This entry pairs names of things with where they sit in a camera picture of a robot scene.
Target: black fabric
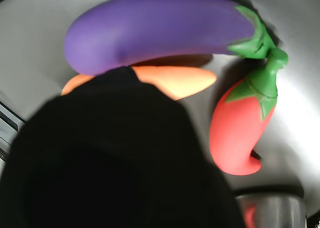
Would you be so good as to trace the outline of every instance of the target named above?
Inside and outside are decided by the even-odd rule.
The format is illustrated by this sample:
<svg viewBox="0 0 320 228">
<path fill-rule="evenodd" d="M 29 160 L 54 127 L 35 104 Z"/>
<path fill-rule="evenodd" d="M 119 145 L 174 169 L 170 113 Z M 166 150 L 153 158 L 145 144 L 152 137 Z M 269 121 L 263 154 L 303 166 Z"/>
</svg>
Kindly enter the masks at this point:
<svg viewBox="0 0 320 228">
<path fill-rule="evenodd" d="M 245 227 L 184 108 L 130 67 L 45 104 L 14 140 L 0 192 L 1 228 Z"/>
</svg>

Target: toy vegetable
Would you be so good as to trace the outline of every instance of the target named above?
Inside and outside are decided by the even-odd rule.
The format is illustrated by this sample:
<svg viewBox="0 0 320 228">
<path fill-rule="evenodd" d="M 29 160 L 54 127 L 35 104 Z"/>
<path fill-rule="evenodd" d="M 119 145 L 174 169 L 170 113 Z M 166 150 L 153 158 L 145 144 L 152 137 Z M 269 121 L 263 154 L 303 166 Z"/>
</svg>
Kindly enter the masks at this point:
<svg viewBox="0 0 320 228">
<path fill-rule="evenodd" d="M 261 163 L 251 152 L 264 132 L 277 103 L 276 74 L 288 55 L 274 47 L 267 64 L 231 87 L 213 113 L 209 146 L 216 165 L 231 175 L 250 175 Z"/>
<path fill-rule="evenodd" d="M 213 72 L 196 67 L 136 66 L 132 69 L 141 82 L 156 86 L 173 100 L 180 100 L 201 92 L 217 80 Z M 93 78 L 94 76 L 84 74 L 73 77 L 64 86 L 61 95 L 70 93 Z"/>
</svg>

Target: pepper stem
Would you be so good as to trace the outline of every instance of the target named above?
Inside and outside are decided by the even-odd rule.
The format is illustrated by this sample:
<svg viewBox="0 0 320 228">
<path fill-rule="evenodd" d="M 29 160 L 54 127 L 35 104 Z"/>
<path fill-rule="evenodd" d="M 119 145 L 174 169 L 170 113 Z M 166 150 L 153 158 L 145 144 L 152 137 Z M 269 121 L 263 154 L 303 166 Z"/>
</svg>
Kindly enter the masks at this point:
<svg viewBox="0 0 320 228">
<path fill-rule="evenodd" d="M 272 48 L 267 57 L 267 64 L 265 69 L 271 74 L 276 74 L 278 70 L 282 69 L 288 63 L 288 55 L 279 48 Z"/>
</svg>

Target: gray surface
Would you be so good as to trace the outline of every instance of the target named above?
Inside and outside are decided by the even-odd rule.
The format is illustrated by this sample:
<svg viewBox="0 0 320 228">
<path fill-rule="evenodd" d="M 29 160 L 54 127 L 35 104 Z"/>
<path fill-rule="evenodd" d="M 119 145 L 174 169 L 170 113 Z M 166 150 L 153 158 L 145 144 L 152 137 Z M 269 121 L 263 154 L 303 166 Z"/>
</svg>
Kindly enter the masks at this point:
<svg viewBox="0 0 320 228">
<path fill-rule="evenodd" d="M 28 118 L 58 95 L 75 73 L 63 56 L 68 26 L 87 9 L 105 0 L 5 0 L 0 3 L 0 100 Z M 275 114 L 255 150 L 262 156 L 258 173 L 226 175 L 234 189 L 267 184 L 299 184 L 308 214 L 320 209 L 320 36 L 318 0 L 252 0 L 264 20 L 276 28 L 289 54 L 279 72 Z M 234 58 L 215 56 L 208 69 L 218 74 L 211 88 L 185 99 L 205 153 L 212 106 L 252 64 L 226 65 Z"/>
<path fill-rule="evenodd" d="M 255 228 L 304 228 L 306 207 L 297 196 L 284 193 L 257 193 L 236 198 L 244 217 L 253 212 Z"/>
</svg>

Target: rubber vegetable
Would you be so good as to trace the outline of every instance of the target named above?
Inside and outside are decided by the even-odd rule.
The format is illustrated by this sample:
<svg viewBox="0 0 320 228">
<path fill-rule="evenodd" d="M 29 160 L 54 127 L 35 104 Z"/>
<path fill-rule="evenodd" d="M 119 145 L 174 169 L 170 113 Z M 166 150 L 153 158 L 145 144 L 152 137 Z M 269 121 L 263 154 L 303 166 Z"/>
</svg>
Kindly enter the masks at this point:
<svg viewBox="0 0 320 228">
<path fill-rule="evenodd" d="M 209 147 L 216 165 L 231 175 L 250 175 L 261 168 L 251 152 L 277 103 L 276 75 L 288 55 L 272 48 L 264 67 L 231 87 L 218 102 L 211 121 Z"/>
<path fill-rule="evenodd" d="M 137 66 L 132 67 L 141 82 L 156 86 L 173 100 L 192 96 L 211 86 L 217 76 L 205 69 L 184 66 Z M 90 81 L 94 76 L 79 74 L 64 86 L 61 95 Z"/>
<path fill-rule="evenodd" d="M 109 0 L 74 21 L 64 54 L 75 71 L 96 76 L 168 56 L 264 59 L 269 45 L 258 15 L 231 0 Z"/>
</svg>

